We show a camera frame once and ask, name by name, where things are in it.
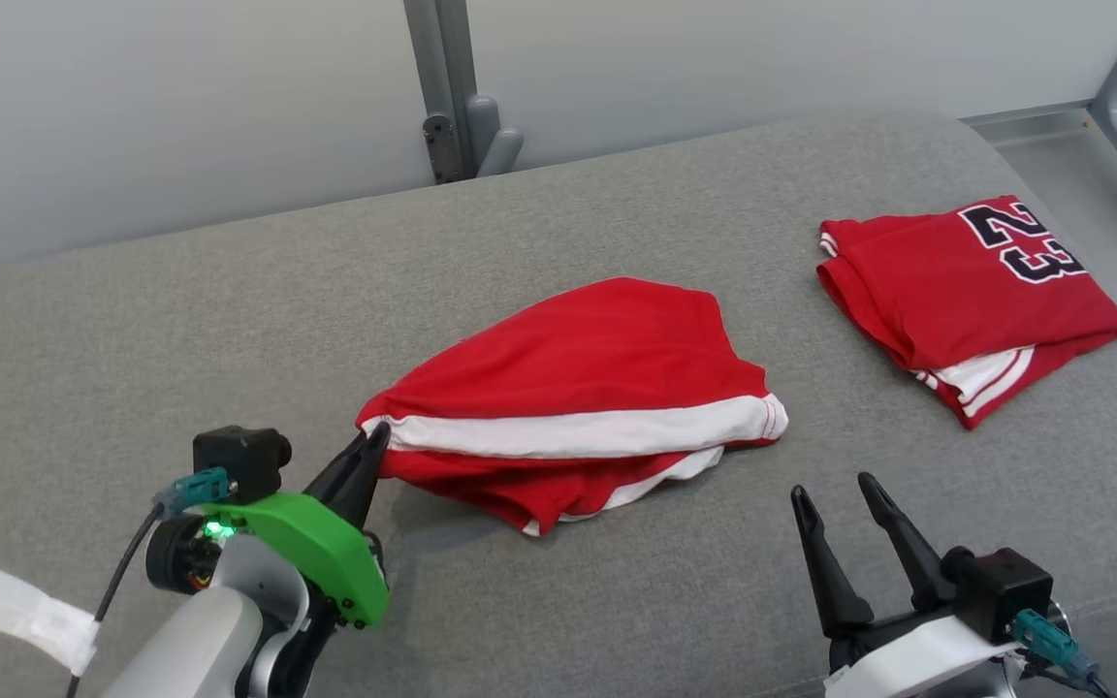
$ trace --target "white label tag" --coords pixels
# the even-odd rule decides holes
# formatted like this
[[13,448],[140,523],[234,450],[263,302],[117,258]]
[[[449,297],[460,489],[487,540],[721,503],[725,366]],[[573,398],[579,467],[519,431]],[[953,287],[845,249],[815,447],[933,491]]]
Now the white label tag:
[[92,613],[0,570],[0,632],[39,647],[80,676],[97,652],[93,646],[97,631]]

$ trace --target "red fabric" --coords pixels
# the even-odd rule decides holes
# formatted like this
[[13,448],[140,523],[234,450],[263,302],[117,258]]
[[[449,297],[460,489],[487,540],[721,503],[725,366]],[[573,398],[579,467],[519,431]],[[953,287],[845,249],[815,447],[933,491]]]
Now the red fabric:
[[[766,372],[735,355],[708,293],[613,278],[533,305],[417,366],[356,417],[445,419],[567,415],[691,408],[764,398]],[[750,444],[771,443],[763,438]],[[647,480],[687,456],[496,459],[391,450],[382,477],[545,534],[562,514],[599,511],[617,487]]]
[[953,385],[938,386],[967,429],[1117,337],[1117,305],[1015,195],[943,216],[830,220],[821,232],[837,245],[817,269],[821,284],[904,370],[1037,346],[1024,376],[974,417]]
[[365,415],[532,417],[763,396],[709,293],[612,278],[542,300],[422,363]]

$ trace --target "white stripe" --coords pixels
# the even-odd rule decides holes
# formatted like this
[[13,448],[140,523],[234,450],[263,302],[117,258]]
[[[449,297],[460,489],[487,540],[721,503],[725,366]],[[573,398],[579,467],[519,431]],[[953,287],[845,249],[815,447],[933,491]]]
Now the white stripe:
[[360,429],[372,432],[382,421],[391,424],[390,448],[394,451],[443,451],[498,459],[623,459],[779,438],[787,429],[787,410],[773,394],[741,394],[695,408],[496,420],[376,415],[364,420]]
[[938,379],[934,377],[934,374],[930,374],[929,371],[913,371],[913,372],[916,374],[916,379],[922,381],[922,383],[924,383],[925,385],[927,385],[929,390],[938,389]]
[[[632,504],[637,499],[646,496],[649,490],[660,485],[663,480],[691,480],[698,474],[708,471],[718,463],[718,460],[723,458],[723,447],[705,448],[704,451],[697,451],[695,453],[688,453],[684,459],[679,459],[677,463],[665,469],[660,474],[656,474],[647,480],[633,481],[632,485],[624,485],[617,487],[611,498],[607,499],[607,504],[602,505],[602,508],[593,514],[577,514],[572,516],[572,514],[562,514],[558,517],[560,522],[582,522],[585,519],[591,519],[598,514],[612,509],[615,507],[621,507],[623,504]],[[541,523],[536,519],[528,522],[527,525],[519,529],[524,535],[537,536],[541,535]]]
[[930,375],[958,390],[958,401],[963,405],[963,411],[971,417],[984,407],[985,402],[992,401],[1014,385],[1015,380],[1028,370],[1029,358],[1032,358],[1032,346],[1008,348],[1006,352],[983,354],[945,370],[935,370]]
[[834,236],[829,232],[821,233],[820,239],[821,250],[825,250],[825,254],[832,257],[839,256],[839,243],[834,241]]
[[1032,361],[1032,346],[1025,346],[1019,353],[1019,360],[1015,362],[1015,365],[1012,365],[1011,370],[1006,371],[1006,374],[999,379],[996,383],[981,390],[981,394],[976,394],[974,401],[963,407],[963,414],[975,417],[976,412],[981,411],[981,408],[987,405],[995,398],[1001,396],[1002,393],[1006,393],[1012,385],[1019,382],[1020,377],[1023,377],[1024,372],[1028,371],[1029,363]]

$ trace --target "printed number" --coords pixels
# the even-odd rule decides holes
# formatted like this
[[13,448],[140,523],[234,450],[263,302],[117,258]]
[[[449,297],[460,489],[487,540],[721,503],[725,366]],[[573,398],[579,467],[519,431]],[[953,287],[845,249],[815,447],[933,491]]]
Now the printed number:
[[[1047,283],[1065,276],[1087,274],[1077,257],[1068,252],[1023,203],[1012,203],[1011,211],[999,211],[982,203],[960,211],[960,217],[987,250],[1009,246],[997,254],[997,259],[1021,281]],[[1020,246],[1025,239],[1035,239],[1046,251],[1025,252]]]

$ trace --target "gray couch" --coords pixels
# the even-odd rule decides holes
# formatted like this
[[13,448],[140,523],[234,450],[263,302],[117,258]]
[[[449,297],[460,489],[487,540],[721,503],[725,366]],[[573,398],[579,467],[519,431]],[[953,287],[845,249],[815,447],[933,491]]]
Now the gray couch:
[[[970,433],[812,272],[823,218],[1005,193],[1054,224],[962,124],[823,115],[15,266],[0,272],[0,567],[93,609],[195,432],[274,426],[296,447],[284,487],[303,487],[404,371],[524,305],[631,275],[717,295],[787,433],[540,541],[384,482],[369,527],[389,613],[338,633],[311,695],[820,695],[790,487],[811,491],[878,614],[908,609],[861,469],[939,551],[1011,545],[1050,570],[1117,687],[1117,342]],[[181,601],[137,557],[82,695]],[[0,637],[0,695],[65,681]]]

